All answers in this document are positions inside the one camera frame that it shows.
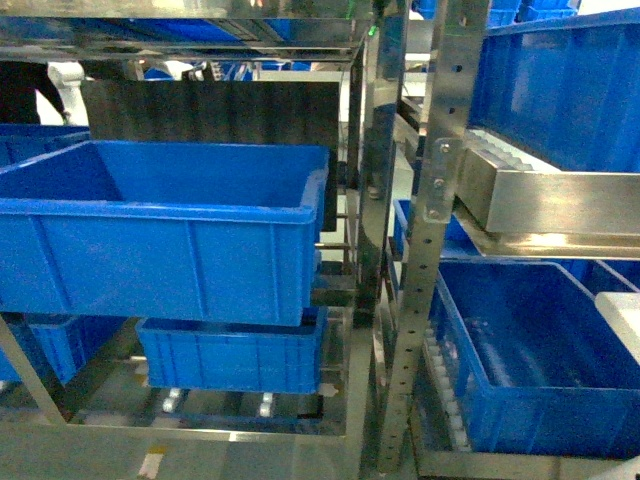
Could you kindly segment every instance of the blue crate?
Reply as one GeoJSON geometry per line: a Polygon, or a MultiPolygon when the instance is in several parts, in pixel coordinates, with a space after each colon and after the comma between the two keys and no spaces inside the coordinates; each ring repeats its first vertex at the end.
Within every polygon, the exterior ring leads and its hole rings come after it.
{"type": "MultiPolygon", "coordinates": [[[[409,213],[411,212],[411,200],[394,200],[393,209],[395,210],[393,240],[395,241],[397,252],[402,256],[404,255],[404,242],[406,240],[409,213]]],[[[445,232],[442,256],[448,258],[468,255],[478,255],[478,250],[458,220],[452,216],[451,223],[449,223],[445,232]]]]}
{"type": "MultiPolygon", "coordinates": [[[[413,3],[413,10],[422,15],[425,20],[431,20],[436,14],[437,2],[435,0],[422,0],[413,3]]],[[[510,25],[516,18],[520,8],[520,0],[497,0],[487,19],[488,27],[510,25]]]]}
{"type": "Polygon", "coordinates": [[[489,12],[487,26],[502,27],[504,25],[511,25],[516,19],[516,13],[518,13],[518,10],[491,10],[489,12]]]}
{"type": "Polygon", "coordinates": [[[86,127],[0,124],[0,167],[86,140],[86,127]]]}
{"type": "Polygon", "coordinates": [[[416,7],[416,8],[414,8],[414,11],[418,12],[420,15],[422,15],[422,18],[425,19],[425,20],[432,20],[436,16],[436,11],[432,10],[430,8],[416,7]]]}
{"type": "Polygon", "coordinates": [[[523,7],[533,7],[536,10],[562,10],[566,9],[569,0],[524,0],[523,7]]]}
{"type": "MultiPolygon", "coordinates": [[[[42,358],[35,354],[30,338],[40,344],[60,381],[69,382],[122,326],[124,317],[85,317],[70,315],[27,315],[26,324],[10,329],[38,373],[43,372],[42,358]]],[[[19,382],[20,377],[0,350],[0,380],[19,382]]]]}
{"type": "Polygon", "coordinates": [[[492,10],[513,10],[517,12],[520,8],[522,0],[493,0],[491,2],[492,10]]]}
{"type": "Polygon", "coordinates": [[[638,37],[640,9],[487,32],[470,123],[565,170],[639,172],[638,37]]]}
{"type": "Polygon", "coordinates": [[[535,20],[548,20],[550,18],[566,18],[573,17],[578,13],[573,8],[562,8],[557,10],[538,10],[533,7],[527,7],[522,17],[524,22],[532,22],[535,20]]]}
{"type": "Polygon", "coordinates": [[[300,327],[147,319],[136,326],[153,387],[309,394],[320,384],[327,309],[300,327]]]}
{"type": "Polygon", "coordinates": [[[297,325],[327,164],[319,146],[106,141],[5,168],[0,306],[297,325]]]}
{"type": "Polygon", "coordinates": [[[554,260],[593,295],[600,292],[640,293],[629,279],[600,260],[554,260]]]}
{"type": "Polygon", "coordinates": [[[560,266],[445,260],[431,319],[476,451],[640,454],[640,365],[560,266]]]}
{"type": "Polygon", "coordinates": [[[640,288],[640,262],[610,260],[607,264],[634,286],[640,288]]]}
{"type": "Polygon", "coordinates": [[[411,4],[412,9],[418,13],[420,13],[421,10],[435,12],[437,6],[437,0],[414,0],[411,4]]]}

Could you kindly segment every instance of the dark panel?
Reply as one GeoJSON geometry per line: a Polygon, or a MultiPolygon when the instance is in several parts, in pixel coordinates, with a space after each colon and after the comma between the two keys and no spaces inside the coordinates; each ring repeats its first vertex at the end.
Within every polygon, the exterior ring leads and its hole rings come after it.
{"type": "Polygon", "coordinates": [[[93,138],[326,145],[325,230],[336,228],[337,82],[86,82],[93,138]]]}

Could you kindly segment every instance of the person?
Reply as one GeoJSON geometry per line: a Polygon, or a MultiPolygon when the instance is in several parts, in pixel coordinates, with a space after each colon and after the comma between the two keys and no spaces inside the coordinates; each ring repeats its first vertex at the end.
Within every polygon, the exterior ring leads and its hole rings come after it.
{"type": "Polygon", "coordinates": [[[0,123],[40,124],[36,90],[63,119],[67,118],[58,89],[47,74],[46,63],[0,62],[0,123]]]}

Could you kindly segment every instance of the steel frame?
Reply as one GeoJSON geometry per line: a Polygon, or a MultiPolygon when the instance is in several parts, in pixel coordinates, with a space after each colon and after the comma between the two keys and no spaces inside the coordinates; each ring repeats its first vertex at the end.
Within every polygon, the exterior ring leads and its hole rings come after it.
{"type": "MultiPolygon", "coordinates": [[[[431,451],[422,445],[419,422],[416,421],[413,388],[420,368],[423,332],[427,327],[444,232],[453,208],[457,170],[464,148],[462,136],[467,124],[489,0],[439,1],[431,46],[435,73],[429,75],[425,95],[423,115],[428,112],[428,118],[422,119],[428,122],[429,129],[425,156],[421,159],[421,174],[414,185],[412,211],[417,214],[412,215],[409,222],[411,248],[405,255],[398,280],[400,295],[396,295],[396,289],[391,284],[395,272],[392,272],[393,257],[387,242],[387,220],[396,148],[394,125],[404,77],[408,5],[402,1],[386,6],[376,2],[373,26],[363,43],[361,37],[356,35],[344,43],[328,40],[308,44],[280,42],[277,33],[271,28],[264,28],[260,21],[238,21],[278,16],[300,17],[295,5],[287,1],[267,1],[263,2],[265,6],[262,10],[247,10],[246,6],[237,9],[242,2],[232,0],[225,15],[220,11],[219,2],[211,0],[200,3],[198,9],[180,7],[167,12],[151,7],[149,2],[137,1],[47,0],[38,2],[38,8],[33,8],[30,0],[0,0],[0,9],[5,16],[58,18],[218,17],[218,20],[214,20],[217,25],[239,29],[243,35],[246,34],[250,45],[203,46],[156,42],[153,48],[157,53],[154,55],[164,58],[205,56],[254,60],[283,55],[351,64],[347,213],[343,217],[346,221],[346,240],[344,244],[328,246],[344,250],[344,274],[325,277],[322,286],[313,293],[316,304],[339,306],[336,311],[341,312],[334,325],[336,330],[341,330],[342,348],[338,349],[340,354],[337,357],[328,354],[325,360],[333,358],[333,361],[325,362],[323,373],[324,381],[337,385],[339,393],[324,398],[322,418],[307,414],[297,418],[304,410],[300,405],[308,405],[310,399],[285,398],[283,413],[286,415],[258,422],[255,416],[246,413],[247,409],[255,409],[255,399],[250,395],[243,397],[228,393],[210,396],[197,392],[190,395],[190,403],[185,403],[183,410],[174,415],[160,414],[154,401],[147,401],[146,410],[135,411],[135,415],[130,411],[114,413],[110,403],[113,399],[101,397],[100,385],[118,372],[128,372],[130,379],[137,378],[134,367],[143,362],[134,351],[136,342],[132,327],[135,319],[127,322],[114,340],[70,384],[63,387],[51,368],[38,376],[8,327],[11,323],[20,322],[20,317],[3,315],[0,316],[0,347],[20,374],[23,385],[3,394],[0,429],[37,432],[46,426],[74,429],[79,434],[89,435],[335,444],[344,453],[342,478],[356,479],[363,446],[369,371],[373,365],[375,403],[380,418],[378,469],[381,472],[391,472],[397,468],[408,431],[412,434],[419,472],[428,476],[480,475],[483,478],[515,480],[535,471],[539,473],[535,478],[574,479],[578,477],[562,476],[557,472],[564,471],[569,464],[580,464],[580,468],[593,467],[595,464],[589,462],[549,457],[431,451]],[[223,16],[235,21],[223,20],[223,16]],[[30,399],[35,402],[37,409],[25,410],[25,403],[28,407],[34,406],[30,399]],[[208,415],[202,415],[198,408],[203,405],[215,405],[214,414],[209,412],[208,415]],[[518,469],[516,465],[519,463],[530,467],[518,469]]],[[[347,11],[345,2],[318,0],[315,4],[312,8],[314,11],[303,12],[306,17],[314,20],[324,17],[323,21],[340,18],[343,22],[345,18],[355,19],[354,28],[358,22],[368,24],[372,18],[368,2],[350,2],[347,11]]],[[[95,43],[96,49],[91,53],[83,48],[74,50],[73,39],[66,45],[64,42],[32,45],[19,40],[4,38],[0,42],[0,56],[21,57],[30,52],[31,58],[34,55],[41,58],[75,55],[84,58],[136,59],[150,45],[129,43],[123,46],[138,51],[123,50],[118,53],[101,49],[95,43]],[[30,48],[33,46],[40,50],[34,51],[30,48]]],[[[336,343],[333,340],[325,342],[328,351],[332,350],[332,345],[335,350],[336,343]]],[[[151,393],[156,400],[160,395],[159,391],[150,391],[140,385],[134,385],[131,391],[137,392],[138,396],[149,396],[151,393]]],[[[127,404],[126,407],[135,410],[134,405],[127,404]]]]}

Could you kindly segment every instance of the metal support beam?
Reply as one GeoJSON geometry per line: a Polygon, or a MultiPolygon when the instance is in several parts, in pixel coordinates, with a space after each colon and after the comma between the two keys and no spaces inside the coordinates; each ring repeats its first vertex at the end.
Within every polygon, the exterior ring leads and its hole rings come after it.
{"type": "Polygon", "coordinates": [[[360,165],[360,134],[362,123],[362,80],[365,46],[358,49],[351,64],[349,76],[349,130],[347,144],[347,188],[358,188],[358,167],[360,165]]]}
{"type": "Polygon", "coordinates": [[[365,60],[367,94],[360,168],[357,318],[370,321],[380,292],[395,163],[393,129],[404,79],[409,9],[398,2],[369,32],[365,60]]]}
{"type": "Polygon", "coordinates": [[[408,426],[488,8],[488,0],[440,0],[438,4],[431,53],[435,72],[428,78],[425,94],[425,156],[417,195],[412,198],[408,233],[411,248],[408,256],[405,252],[407,260],[400,280],[404,294],[383,411],[378,461],[382,472],[397,468],[408,426]]]}

